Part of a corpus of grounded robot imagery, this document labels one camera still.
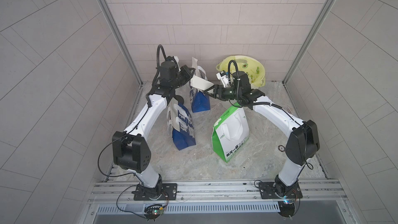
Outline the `green white paper bag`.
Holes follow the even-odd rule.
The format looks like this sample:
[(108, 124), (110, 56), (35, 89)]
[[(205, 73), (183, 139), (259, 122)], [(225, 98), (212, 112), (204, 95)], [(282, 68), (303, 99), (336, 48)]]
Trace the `green white paper bag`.
[(213, 151), (228, 163), (249, 139), (249, 125), (242, 107), (232, 105), (213, 125)]

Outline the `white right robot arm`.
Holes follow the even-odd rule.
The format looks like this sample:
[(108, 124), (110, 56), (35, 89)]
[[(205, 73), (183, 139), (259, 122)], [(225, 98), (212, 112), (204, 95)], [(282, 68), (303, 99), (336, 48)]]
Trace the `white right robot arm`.
[(273, 103), (265, 93), (254, 89), (244, 71), (222, 71), (218, 74), (218, 79), (222, 84), (208, 83), (200, 90), (215, 99), (235, 100), (238, 106), (259, 113), (288, 138), (284, 149), (286, 161), (269, 189), (280, 199), (301, 199), (303, 195), (299, 187), (299, 175), (304, 167), (309, 166), (309, 159), (320, 149), (317, 125), (312, 120), (303, 121), (289, 114)]

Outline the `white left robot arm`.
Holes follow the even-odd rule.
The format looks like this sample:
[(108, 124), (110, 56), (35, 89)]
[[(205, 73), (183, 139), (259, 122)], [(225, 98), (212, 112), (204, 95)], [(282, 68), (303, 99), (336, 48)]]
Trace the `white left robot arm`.
[(152, 87), (146, 94), (146, 105), (136, 119), (122, 132), (115, 132), (110, 146), (113, 150), (113, 163), (135, 175), (140, 184), (138, 193), (151, 200), (162, 196), (162, 177), (152, 165), (151, 150), (147, 144), (148, 135), (160, 114), (172, 100), (183, 103), (176, 89), (193, 78), (195, 69), (179, 66), (177, 58), (167, 56), (162, 45), (157, 47), (156, 74)]

